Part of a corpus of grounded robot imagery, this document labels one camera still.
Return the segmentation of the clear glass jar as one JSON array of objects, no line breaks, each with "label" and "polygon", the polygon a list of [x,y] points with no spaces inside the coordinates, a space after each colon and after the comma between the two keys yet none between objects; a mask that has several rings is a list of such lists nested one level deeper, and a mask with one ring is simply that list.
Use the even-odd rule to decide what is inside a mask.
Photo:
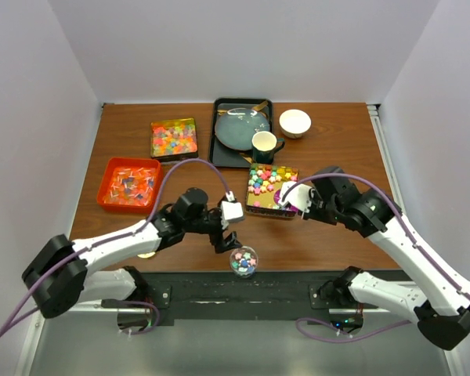
[{"label": "clear glass jar", "polygon": [[248,246],[236,248],[230,254],[230,268],[238,277],[250,277],[258,268],[259,257]]}]

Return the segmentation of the star candy tin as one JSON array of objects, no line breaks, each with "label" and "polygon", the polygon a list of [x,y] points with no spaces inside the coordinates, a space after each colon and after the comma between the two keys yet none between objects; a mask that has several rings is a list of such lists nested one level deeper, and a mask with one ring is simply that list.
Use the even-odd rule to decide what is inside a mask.
[{"label": "star candy tin", "polygon": [[271,164],[252,163],[248,174],[245,209],[253,215],[292,219],[296,212],[275,210],[273,195],[283,183],[298,180],[298,169]]}]

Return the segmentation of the purple plastic scoop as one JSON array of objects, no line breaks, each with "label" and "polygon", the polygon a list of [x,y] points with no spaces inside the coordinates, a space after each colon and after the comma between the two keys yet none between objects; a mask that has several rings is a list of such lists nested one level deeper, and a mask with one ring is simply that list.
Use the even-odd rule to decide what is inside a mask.
[{"label": "purple plastic scoop", "polygon": [[298,212],[298,209],[291,204],[283,205],[280,203],[280,198],[281,198],[281,190],[276,190],[273,195],[273,200],[274,200],[274,209],[275,210],[283,210],[283,211],[289,211],[289,212]]}]

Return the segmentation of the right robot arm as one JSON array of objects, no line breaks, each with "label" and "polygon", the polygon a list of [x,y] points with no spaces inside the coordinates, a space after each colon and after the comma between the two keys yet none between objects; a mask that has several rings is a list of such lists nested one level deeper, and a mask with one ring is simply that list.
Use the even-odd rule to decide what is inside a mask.
[{"label": "right robot arm", "polygon": [[318,295],[344,308],[355,303],[386,309],[414,324],[433,345],[452,350],[470,335],[470,281],[420,236],[380,188],[339,167],[325,168],[286,192],[303,219],[342,224],[379,247],[416,286],[403,287],[350,266]]}]

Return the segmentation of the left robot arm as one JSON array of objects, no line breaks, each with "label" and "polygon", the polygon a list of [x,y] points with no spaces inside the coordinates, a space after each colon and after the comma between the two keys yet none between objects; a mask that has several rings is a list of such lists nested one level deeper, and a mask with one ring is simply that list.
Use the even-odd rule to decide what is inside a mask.
[{"label": "left robot arm", "polygon": [[218,254],[240,247],[236,233],[224,233],[243,218],[242,204],[232,193],[209,208],[208,195],[189,188],[175,203],[123,230],[81,240],[52,237],[23,271],[22,280],[43,317],[52,319],[82,300],[93,275],[101,276],[108,266],[138,254],[170,248],[188,233],[207,235]]}]

